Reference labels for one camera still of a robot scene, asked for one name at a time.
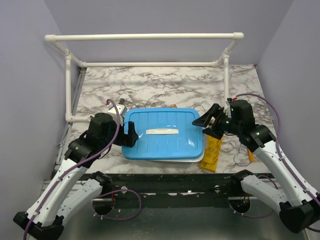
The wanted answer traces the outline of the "yellow test tube rack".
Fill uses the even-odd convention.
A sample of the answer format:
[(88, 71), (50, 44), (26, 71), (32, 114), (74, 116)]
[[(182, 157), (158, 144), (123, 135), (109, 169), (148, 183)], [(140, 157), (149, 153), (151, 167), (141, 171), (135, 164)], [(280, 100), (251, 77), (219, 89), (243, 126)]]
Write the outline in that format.
[(216, 139), (211, 136), (207, 137), (204, 156), (199, 165), (201, 169), (212, 173), (216, 172), (222, 142), (223, 139)]

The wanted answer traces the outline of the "blue plastic bin lid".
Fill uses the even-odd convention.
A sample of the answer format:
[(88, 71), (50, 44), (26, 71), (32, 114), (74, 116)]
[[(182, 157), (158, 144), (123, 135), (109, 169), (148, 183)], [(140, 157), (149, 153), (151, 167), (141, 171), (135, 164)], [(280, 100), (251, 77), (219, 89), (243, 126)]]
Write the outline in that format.
[(191, 150), (186, 144), (202, 141), (202, 128), (192, 125), (200, 117), (193, 108), (135, 108), (124, 117), (124, 133), (128, 133), (128, 122), (134, 122), (138, 135), (134, 147), (122, 146), (121, 151), (129, 160), (182, 159), (198, 157), (202, 143)]

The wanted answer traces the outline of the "white plastic bin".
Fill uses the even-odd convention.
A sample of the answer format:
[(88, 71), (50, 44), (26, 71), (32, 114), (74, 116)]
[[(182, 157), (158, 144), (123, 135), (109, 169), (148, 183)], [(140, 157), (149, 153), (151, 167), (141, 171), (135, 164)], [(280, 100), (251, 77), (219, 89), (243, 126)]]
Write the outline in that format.
[(196, 142), (193, 142), (190, 138), (188, 139), (187, 141), (187, 149), (188, 151), (191, 150), (192, 148), (195, 148), (196, 146), (200, 146), (202, 144), (202, 147), (200, 148), (202, 150), (202, 153), (197, 156), (197, 157), (194, 157), (193, 155), (191, 155), (191, 158), (177, 158), (177, 159), (151, 159), (149, 160), (150, 162), (155, 162), (155, 163), (184, 163), (184, 164), (191, 164), (191, 163), (198, 163), (200, 162), (204, 155), (205, 155), (205, 147), (207, 146), (207, 136), (204, 136), (203, 134), (201, 135), (202, 137), (202, 141), (196, 141)]

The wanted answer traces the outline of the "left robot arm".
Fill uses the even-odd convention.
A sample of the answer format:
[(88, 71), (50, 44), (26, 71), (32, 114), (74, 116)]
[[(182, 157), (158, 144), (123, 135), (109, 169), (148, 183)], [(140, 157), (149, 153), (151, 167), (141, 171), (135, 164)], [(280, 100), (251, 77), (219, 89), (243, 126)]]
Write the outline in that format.
[[(57, 240), (67, 219), (80, 210), (86, 202), (96, 197), (107, 197), (111, 191), (110, 179), (101, 172), (91, 175), (86, 184), (72, 192), (92, 163), (112, 145), (121, 146), (125, 151), (133, 151), (136, 143), (141, 143), (148, 133), (137, 134), (132, 121), (124, 121), (117, 105), (108, 99), (108, 112), (100, 112), (90, 120), (88, 130), (72, 141), (65, 153), (57, 173), (38, 200), (24, 212), (14, 216), (14, 222), (24, 230), (24, 236), (37, 240)], [(157, 123), (151, 118), (157, 136), (177, 135), (169, 138), (165, 144), (159, 144), (161, 153), (150, 152), (150, 159), (189, 159), (204, 154), (204, 139), (199, 127), (192, 121), (199, 113), (192, 108), (142, 108), (138, 113), (152, 113), (163, 119)]]

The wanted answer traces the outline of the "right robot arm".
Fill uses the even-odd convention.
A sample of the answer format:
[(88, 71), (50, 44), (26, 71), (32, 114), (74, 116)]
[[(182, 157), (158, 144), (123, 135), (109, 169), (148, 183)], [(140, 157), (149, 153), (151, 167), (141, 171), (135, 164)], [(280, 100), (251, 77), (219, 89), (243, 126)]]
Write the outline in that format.
[(320, 193), (309, 184), (289, 161), (268, 127), (255, 122), (253, 108), (246, 100), (229, 103), (230, 113), (215, 103), (193, 125), (203, 133), (220, 140), (224, 133), (238, 137), (240, 143), (254, 153), (275, 177), (281, 190), (263, 183), (248, 170), (233, 176), (230, 191), (241, 196), (255, 196), (271, 207), (285, 227), (299, 233), (320, 219)]

